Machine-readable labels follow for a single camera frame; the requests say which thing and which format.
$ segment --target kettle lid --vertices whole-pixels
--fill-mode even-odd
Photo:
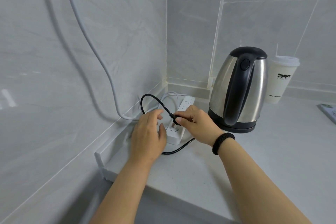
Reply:
[[[230,56],[239,58],[241,55],[245,53],[254,54],[256,59],[267,59],[266,52],[264,52],[260,48],[250,47],[250,46],[238,47],[234,49],[232,52],[230,52]]]

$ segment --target round black button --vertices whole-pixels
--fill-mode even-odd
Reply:
[[[248,68],[250,67],[250,61],[248,59],[244,59],[241,63],[240,63],[240,68],[243,71],[246,71]]]

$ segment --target white countertop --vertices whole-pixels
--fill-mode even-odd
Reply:
[[[277,105],[264,104],[255,130],[235,136],[313,223],[334,223],[336,125],[317,108],[318,103],[283,97]],[[205,101],[196,101],[195,105],[208,111]],[[190,138],[186,132],[181,143]],[[165,151],[176,148],[168,144]],[[129,148],[125,145],[104,166],[104,176],[114,180],[128,156]],[[176,154],[160,156],[151,169],[147,186],[223,220],[239,221],[220,158],[209,146],[197,141]]]

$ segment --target disposable coffee cup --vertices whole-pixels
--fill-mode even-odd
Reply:
[[[276,56],[271,60],[265,97],[267,103],[279,102],[299,65],[299,59],[296,57]]]

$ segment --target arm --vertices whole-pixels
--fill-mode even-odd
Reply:
[[[166,130],[157,119],[163,110],[140,117],[132,133],[131,154],[91,220],[91,224],[133,223],[154,161],[166,146]]]
[[[202,110],[190,106],[176,121],[201,143],[213,146],[223,131]],[[243,223],[311,223],[232,138],[219,147]]]

